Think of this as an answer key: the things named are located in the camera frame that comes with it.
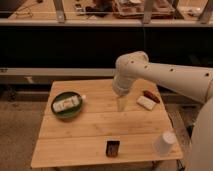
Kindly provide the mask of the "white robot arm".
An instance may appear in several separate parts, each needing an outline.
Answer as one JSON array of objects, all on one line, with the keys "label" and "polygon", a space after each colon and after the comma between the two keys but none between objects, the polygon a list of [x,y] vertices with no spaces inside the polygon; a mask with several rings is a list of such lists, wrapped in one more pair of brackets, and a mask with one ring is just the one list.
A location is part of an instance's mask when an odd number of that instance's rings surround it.
[{"label": "white robot arm", "polygon": [[185,171],[212,171],[213,68],[152,63],[143,51],[117,58],[112,86],[118,96],[127,95],[139,78],[203,104],[192,132]]}]

